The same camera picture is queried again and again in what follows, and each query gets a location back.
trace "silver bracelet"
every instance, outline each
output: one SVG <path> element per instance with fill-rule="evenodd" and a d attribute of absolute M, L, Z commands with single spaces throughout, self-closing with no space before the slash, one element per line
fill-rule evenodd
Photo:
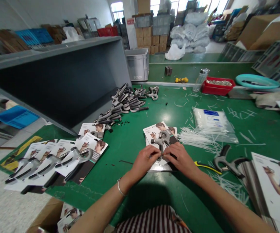
<path fill-rule="evenodd" d="M 121 179 L 121 178 L 119 178 L 119 179 L 117 180 L 118 191 L 120 192 L 120 194 L 122 194 L 124 197 L 126 197 L 127 195 L 123 194 L 123 192 L 122 192 L 122 191 L 120 190 L 120 188 L 119 188 L 119 181 L 120 181 L 120 179 Z"/>

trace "hand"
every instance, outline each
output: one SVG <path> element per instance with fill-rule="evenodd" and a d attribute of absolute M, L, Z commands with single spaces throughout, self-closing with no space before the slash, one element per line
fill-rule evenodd
<path fill-rule="evenodd" d="M 161 151 L 152 145 L 146 146 L 139 152 L 130 170 L 135 183 L 147 173 L 160 155 Z"/>
<path fill-rule="evenodd" d="M 186 152 L 184 146 L 179 142 L 167 147 L 163 152 L 163 156 L 173 163 L 173 165 L 187 178 L 194 180 L 198 176 L 200 172 L 199 168 L 195 165 L 192 158 Z"/>

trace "gray box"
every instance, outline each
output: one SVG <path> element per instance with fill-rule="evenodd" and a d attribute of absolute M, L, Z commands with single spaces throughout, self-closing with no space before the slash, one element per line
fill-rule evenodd
<path fill-rule="evenodd" d="M 170 25 L 153 26 L 153 36 L 168 35 L 169 31 L 170 31 Z"/>
<path fill-rule="evenodd" d="M 149 76 L 149 49 L 126 50 L 131 81 L 147 81 Z"/>
<path fill-rule="evenodd" d="M 76 136 L 128 83 L 121 37 L 95 37 L 0 56 L 0 94 Z"/>

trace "red crate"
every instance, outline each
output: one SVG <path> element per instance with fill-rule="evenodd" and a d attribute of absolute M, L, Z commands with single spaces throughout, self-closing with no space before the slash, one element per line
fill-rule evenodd
<path fill-rule="evenodd" d="M 118 36 L 117 27 L 106 27 L 98 29 L 98 34 L 100 37 L 103 36 Z"/>
<path fill-rule="evenodd" d="M 206 81 L 204 81 L 202 84 L 201 92 L 206 94 L 227 95 L 228 92 L 230 92 L 231 89 L 233 89 L 233 87 L 236 86 L 234 80 L 232 79 L 207 77 L 206 80 L 229 81 L 232 83 L 232 86 L 221 86 L 221 85 L 209 84 Z"/>

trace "yellow object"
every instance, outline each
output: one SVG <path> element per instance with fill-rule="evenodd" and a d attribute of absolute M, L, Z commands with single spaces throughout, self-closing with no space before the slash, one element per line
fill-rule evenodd
<path fill-rule="evenodd" d="M 216 173 L 219 174 L 219 175 L 222 175 L 221 172 L 219 172 L 218 170 L 214 169 L 213 167 L 210 167 L 210 166 L 205 165 L 205 164 L 198 163 L 197 161 L 195 161 L 194 163 L 195 163 L 195 165 L 196 165 L 197 167 L 204 167 L 204 168 L 207 168 L 207 169 L 210 169 L 210 170 L 216 172 Z"/>

